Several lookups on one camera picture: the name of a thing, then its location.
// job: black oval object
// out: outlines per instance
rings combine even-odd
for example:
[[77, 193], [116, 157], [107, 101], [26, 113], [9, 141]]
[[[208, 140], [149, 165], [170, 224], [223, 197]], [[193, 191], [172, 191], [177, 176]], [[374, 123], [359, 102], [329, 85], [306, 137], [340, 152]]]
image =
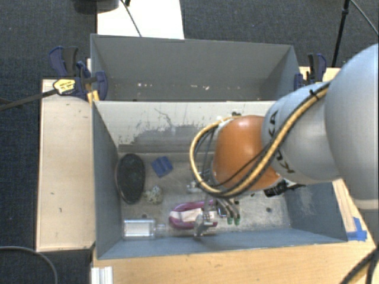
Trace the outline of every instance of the black oval object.
[[142, 159], [136, 154], [126, 154], [116, 165], [116, 185], [118, 193], [128, 204], [135, 204], [141, 198], [145, 169]]

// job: gray box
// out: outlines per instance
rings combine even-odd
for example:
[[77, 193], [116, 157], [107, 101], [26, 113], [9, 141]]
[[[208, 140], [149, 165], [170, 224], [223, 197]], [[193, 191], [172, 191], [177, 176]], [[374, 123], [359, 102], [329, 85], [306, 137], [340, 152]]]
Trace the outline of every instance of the gray box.
[[[220, 224], [201, 238], [192, 232], [178, 234], [168, 225], [168, 213], [176, 204], [203, 198], [185, 193], [191, 180], [188, 149], [195, 134], [232, 112], [265, 115], [273, 100], [291, 92], [298, 72], [291, 46], [100, 35], [91, 39], [92, 71], [105, 70], [110, 80], [107, 101], [96, 102], [92, 115], [99, 259], [347, 240], [331, 183], [275, 198], [257, 192], [241, 201], [240, 227]], [[162, 204], [142, 199], [127, 205], [120, 199], [114, 170], [126, 153], [143, 159], [146, 188], [161, 186]], [[158, 178], [150, 162], [163, 155], [174, 170]], [[141, 215], [165, 223], [167, 234], [124, 240], [123, 220]]]

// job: black carpet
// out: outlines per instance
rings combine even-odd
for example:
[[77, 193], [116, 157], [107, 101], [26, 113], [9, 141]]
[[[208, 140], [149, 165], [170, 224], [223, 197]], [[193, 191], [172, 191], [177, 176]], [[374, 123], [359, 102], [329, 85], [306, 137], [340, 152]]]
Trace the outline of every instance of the black carpet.
[[[47, 55], [78, 46], [89, 57], [95, 3], [83, 0], [0, 0], [0, 98], [40, 92], [55, 75]], [[0, 246], [34, 248], [38, 176], [38, 102], [0, 112]], [[88, 283], [89, 251], [49, 253], [59, 283]], [[19, 251], [0, 251], [1, 283], [53, 283], [44, 261]]]
[[[300, 65], [308, 53], [331, 64], [344, 0], [180, 0], [186, 38], [292, 44]], [[378, 29], [378, 1], [356, 0]], [[48, 52], [79, 47], [89, 57], [95, 3], [88, 0], [0, 0], [0, 98], [40, 92], [55, 72]], [[378, 42], [351, 4], [337, 66]], [[38, 102], [0, 112], [0, 246], [34, 247], [38, 176]], [[89, 251], [48, 254], [59, 283], [88, 283]], [[23, 253], [0, 253], [1, 283], [51, 283], [49, 267]]]

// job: orange object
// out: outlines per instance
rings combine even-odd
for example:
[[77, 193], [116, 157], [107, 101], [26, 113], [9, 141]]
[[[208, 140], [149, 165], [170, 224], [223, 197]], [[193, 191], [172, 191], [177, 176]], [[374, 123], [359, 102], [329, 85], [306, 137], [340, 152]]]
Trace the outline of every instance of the orange object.
[[[237, 173], [262, 150], [261, 129], [264, 117], [248, 115], [227, 123], [219, 132], [214, 151], [212, 173], [218, 183], [223, 183]], [[251, 161], [224, 187], [234, 186], [252, 167]], [[266, 189], [279, 179], [270, 166], [250, 188], [252, 191]]]

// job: pink object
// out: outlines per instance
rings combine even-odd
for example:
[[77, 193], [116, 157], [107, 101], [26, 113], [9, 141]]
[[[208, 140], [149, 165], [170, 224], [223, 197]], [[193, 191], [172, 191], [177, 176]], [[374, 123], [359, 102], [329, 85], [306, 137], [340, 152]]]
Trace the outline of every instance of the pink object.
[[[203, 213], [204, 201], [187, 202], [179, 204], [171, 212], [169, 216], [170, 225], [179, 230], [191, 230], [195, 227], [195, 220], [199, 214]], [[215, 218], [216, 211], [210, 211], [211, 219]], [[217, 226], [218, 222], [213, 222], [212, 227]]]

